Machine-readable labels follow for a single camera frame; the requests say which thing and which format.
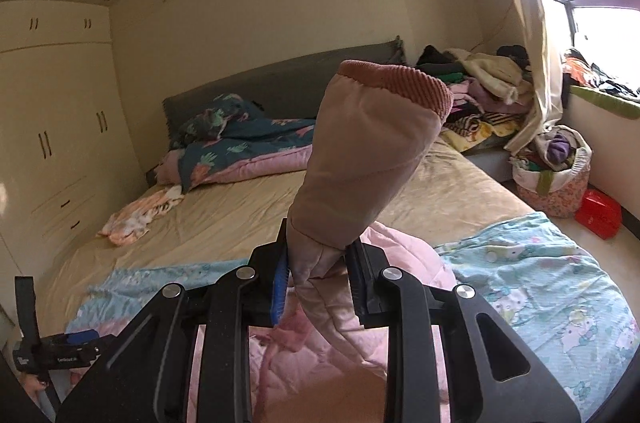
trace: floral fabric basket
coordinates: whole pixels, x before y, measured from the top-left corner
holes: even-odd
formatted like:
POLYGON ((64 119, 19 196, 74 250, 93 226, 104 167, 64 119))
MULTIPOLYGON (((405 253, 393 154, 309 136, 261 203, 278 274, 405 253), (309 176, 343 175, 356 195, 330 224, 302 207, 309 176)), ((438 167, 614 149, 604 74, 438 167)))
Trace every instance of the floral fabric basket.
POLYGON ((513 166, 513 180, 516 181, 518 196, 534 210, 545 212, 552 217, 573 217, 582 203, 582 196, 589 183, 591 168, 591 148, 579 132, 574 133, 580 146, 575 151, 574 164, 570 169, 555 172, 548 194, 536 192, 540 172, 523 170, 513 166))

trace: curtain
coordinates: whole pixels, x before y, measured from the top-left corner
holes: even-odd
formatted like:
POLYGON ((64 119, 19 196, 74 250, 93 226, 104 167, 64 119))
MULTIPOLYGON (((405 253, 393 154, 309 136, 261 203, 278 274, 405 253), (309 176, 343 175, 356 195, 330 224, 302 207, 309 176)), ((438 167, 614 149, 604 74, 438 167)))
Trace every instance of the curtain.
POLYGON ((512 154, 562 117, 560 55, 569 46, 564 6, 554 0, 514 0, 531 64, 534 103, 522 130, 505 146, 512 154))

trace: purple clothing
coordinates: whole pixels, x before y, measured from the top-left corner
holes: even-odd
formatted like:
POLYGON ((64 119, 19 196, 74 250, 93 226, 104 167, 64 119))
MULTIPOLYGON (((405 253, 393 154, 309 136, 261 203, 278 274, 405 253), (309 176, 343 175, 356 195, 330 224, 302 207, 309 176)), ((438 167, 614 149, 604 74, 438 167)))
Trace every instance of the purple clothing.
POLYGON ((554 165, 566 161, 571 154, 571 144, 562 134, 556 134, 546 147, 546 159, 554 165))
POLYGON ((468 94, 473 96, 487 113, 524 114, 529 113, 531 109, 531 104, 523 106, 513 102, 507 105, 482 87, 482 84, 474 77, 467 77, 466 80, 469 82, 468 94))

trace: metal bolt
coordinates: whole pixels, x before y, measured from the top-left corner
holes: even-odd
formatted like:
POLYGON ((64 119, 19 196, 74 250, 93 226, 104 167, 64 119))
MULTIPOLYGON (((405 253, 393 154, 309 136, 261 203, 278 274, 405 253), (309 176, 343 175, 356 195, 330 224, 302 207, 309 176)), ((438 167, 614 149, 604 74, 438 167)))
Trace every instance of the metal bolt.
POLYGON ((473 298, 476 296, 476 290, 466 284, 460 284, 459 286, 457 286, 456 293, 458 294, 459 297, 466 298, 466 299, 473 298))
POLYGON ((162 295, 166 298, 175 298, 180 294, 179 284, 167 284, 162 288, 162 295))
POLYGON ((255 270, 251 266, 242 266, 236 271, 236 276, 241 280, 249 280, 255 277, 255 270))
POLYGON ((389 280, 400 280, 402 278, 402 272, 398 268, 385 268, 382 270, 382 275, 389 280))

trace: floor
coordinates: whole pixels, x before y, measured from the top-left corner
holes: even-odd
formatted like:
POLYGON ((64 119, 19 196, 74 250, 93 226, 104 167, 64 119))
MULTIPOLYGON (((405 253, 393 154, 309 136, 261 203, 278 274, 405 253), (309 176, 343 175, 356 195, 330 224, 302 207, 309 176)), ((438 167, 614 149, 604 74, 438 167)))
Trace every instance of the floor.
POLYGON ((640 241, 624 226, 603 241, 575 219, 551 219, 562 233, 588 251, 622 290, 636 319, 640 320, 640 241))

